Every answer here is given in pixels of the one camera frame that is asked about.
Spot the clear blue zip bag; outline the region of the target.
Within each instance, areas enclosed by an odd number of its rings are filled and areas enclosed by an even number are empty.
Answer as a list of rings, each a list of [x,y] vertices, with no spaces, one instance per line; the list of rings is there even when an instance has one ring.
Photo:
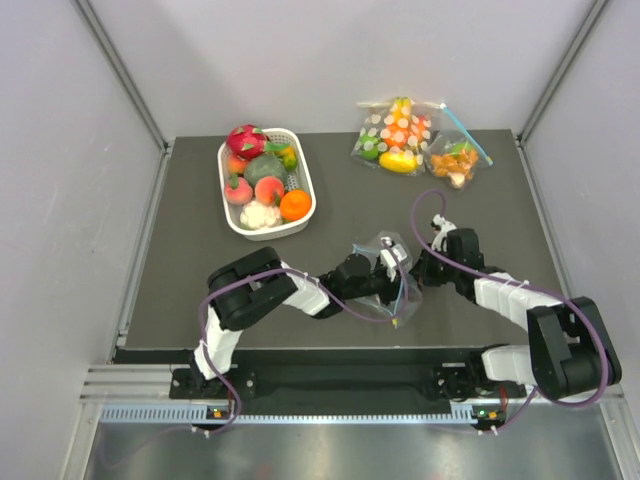
[[[399,273],[404,281],[404,297],[399,298],[396,302],[381,303],[376,296],[366,293],[363,296],[356,297],[355,301],[361,304],[367,313],[376,312],[378,317],[390,321],[395,328],[398,328],[407,323],[422,303],[420,287],[410,275],[410,270],[414,266],[414,258],[409,251],[407,243],[396,232],[381,231],[365,244],[354,244],[352,253],[361,255],[369,261],[369,280],[365,281],[365,285],[371,290],[371,273],[376,268],[384,267],[380,260],[380,251],[382,249],[380,239],[382,237],[391,237],[396,243],[401,244],[409,256],[408,260],[400,267]]]

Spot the orange fake peach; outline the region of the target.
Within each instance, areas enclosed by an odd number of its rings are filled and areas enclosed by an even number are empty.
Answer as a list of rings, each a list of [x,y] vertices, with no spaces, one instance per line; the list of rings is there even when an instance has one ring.
[[[285,195],[283,182],[275,176],[261,178],[254,187],[256,199],[267,206],[278,206]]]

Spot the red fake dragon fruit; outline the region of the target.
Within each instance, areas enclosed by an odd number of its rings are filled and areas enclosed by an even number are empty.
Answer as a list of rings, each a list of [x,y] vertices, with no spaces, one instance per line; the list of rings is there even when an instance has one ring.
[[[264,154],[268,142],[269,138],[262,129],[252,124],[234,128],[226,139],[231,152],[246,160]]]

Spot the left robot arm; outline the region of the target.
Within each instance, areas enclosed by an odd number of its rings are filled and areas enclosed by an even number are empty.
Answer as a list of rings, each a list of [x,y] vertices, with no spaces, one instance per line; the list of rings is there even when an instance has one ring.
[[[326,319],[352,300],[377,303],[374,323],[395,321],[408,307],[411,258],[389,237],[375,250],[355,250],[318,277],[290,267],[272,247],[264,247],[215,271],[198,309],[201,339],[189,361],[192,384],[205,396],[226,387],[241,334],[281,305]]]

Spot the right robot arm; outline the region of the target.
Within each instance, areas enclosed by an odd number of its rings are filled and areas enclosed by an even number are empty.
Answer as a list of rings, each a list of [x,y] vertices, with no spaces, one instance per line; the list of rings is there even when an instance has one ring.
[[[595,302],[562,300],[484,262],[476,232],[451,222],[433,227],[412,276],[425,287],[451,284],[471,303],[493,311],[528,335],[525,345],[498,345],[475,355],[466,380],[487,396],[503,382],[530,385],[559,401],[615,385],[622,368]]]

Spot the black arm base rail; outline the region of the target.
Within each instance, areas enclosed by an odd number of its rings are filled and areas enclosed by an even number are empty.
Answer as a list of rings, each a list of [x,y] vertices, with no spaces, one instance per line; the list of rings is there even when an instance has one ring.
[[[196,388],[190,365],[172,374],[173,400],[232,400],[243,414],[444,413],[467,400],[502,406],[525,397],[513,382],[482,386],[477,348],[239,349],[224,380]]]

